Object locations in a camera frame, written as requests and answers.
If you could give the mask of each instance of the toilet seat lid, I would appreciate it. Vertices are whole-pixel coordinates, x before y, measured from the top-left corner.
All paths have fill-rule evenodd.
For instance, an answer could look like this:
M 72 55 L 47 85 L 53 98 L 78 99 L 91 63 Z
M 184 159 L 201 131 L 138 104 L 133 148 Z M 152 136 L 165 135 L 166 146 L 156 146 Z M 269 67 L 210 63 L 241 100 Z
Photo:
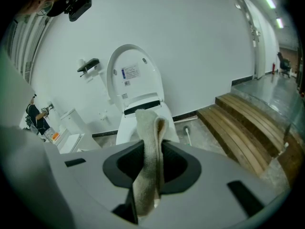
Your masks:
M 164 101 L 158 68 L 142 48 L 133 44 L 122 45 L 111 55 L 107 67 L 107 91 L 121 112 L 129 104 L 152 96 Z

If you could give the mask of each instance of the label sticker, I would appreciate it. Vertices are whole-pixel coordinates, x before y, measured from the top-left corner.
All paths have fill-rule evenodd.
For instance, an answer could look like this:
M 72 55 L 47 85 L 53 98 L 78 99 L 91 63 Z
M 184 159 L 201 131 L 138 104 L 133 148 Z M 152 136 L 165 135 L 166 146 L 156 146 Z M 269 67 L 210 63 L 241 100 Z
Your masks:
M 124 80 L 129 80 L 135 77 L 139 77 L 140 71 L 138 65 L 122 68 L 122 75 Z

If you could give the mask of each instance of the hallway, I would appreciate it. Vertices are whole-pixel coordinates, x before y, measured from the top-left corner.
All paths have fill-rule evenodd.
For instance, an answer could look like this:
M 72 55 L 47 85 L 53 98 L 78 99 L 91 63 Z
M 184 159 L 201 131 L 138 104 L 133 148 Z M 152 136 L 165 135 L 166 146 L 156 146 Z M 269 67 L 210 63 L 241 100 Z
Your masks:
M 266 102 L 274 110 L 288 118 L 305 140 L 305 108 L 295 78 L 269 74 L 259 80 L 236 85 L 233 88 Z

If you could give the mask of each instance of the white towel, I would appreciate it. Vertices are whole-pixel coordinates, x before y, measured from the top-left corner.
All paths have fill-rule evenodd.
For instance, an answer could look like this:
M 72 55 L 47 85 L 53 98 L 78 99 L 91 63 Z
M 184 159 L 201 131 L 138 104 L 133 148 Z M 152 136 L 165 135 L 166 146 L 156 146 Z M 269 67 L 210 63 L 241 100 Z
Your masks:
M 138 216 L 147 215 L 154 206 L 154 193 L 158 195 L 164 184 L 161 142 L 168 121 L 154 111 L 137 110 L 137 131 L 144 141 L 144 164 L 133 183 L 133 195 Z

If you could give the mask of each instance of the wooden steps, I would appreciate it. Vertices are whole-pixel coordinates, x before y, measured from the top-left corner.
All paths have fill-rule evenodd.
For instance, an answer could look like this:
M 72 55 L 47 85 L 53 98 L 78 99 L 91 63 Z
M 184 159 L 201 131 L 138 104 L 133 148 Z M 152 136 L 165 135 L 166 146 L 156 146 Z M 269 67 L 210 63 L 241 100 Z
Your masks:
M 242 167 L 260 175 L 271 161 L 262 145 L 240 123 L 216 105 L 197 111 L 225 153 Z
M 258 176 L 277 158 L 292 186 L 304 161 L 300 140 L 289 131 L 284 134 L 266 113 L 236 95 L 216 97 L 215 103 L 197 115 L 228 157 Z

